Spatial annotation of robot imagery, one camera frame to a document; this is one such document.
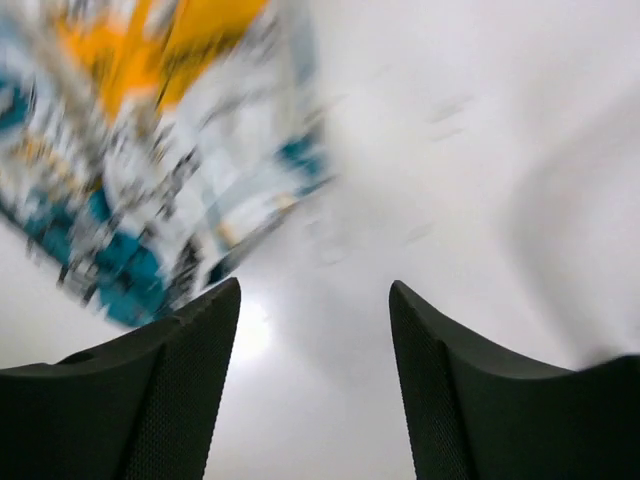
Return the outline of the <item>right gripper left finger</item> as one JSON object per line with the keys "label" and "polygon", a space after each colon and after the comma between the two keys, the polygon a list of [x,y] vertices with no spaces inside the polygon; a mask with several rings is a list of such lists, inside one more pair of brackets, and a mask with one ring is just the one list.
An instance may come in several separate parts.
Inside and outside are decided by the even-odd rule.
{"label": "right gripper left finger", "polygon": [[230,278],[58,363],[1,373],[5,479],[200,479],[236,335]]}

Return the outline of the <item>printed white shorts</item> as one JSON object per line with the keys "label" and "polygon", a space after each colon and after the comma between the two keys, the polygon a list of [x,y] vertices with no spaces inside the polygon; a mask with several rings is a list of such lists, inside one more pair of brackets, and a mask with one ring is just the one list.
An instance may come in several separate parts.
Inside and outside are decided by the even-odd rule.
{"label": "printed white shorts", "polygon": [[328,182],[304,1],[5,1],[1,214],[139,327]]}

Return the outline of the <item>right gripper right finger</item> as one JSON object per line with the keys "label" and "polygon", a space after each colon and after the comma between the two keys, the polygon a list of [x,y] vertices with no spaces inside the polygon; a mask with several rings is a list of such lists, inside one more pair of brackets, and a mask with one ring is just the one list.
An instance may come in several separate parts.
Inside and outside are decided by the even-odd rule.
{"label": "right gripper right finger", "polygon": [[394,353],[420,479],[635,479],[639,359],[577,371],[500,346],[405,283],[389,292]]}

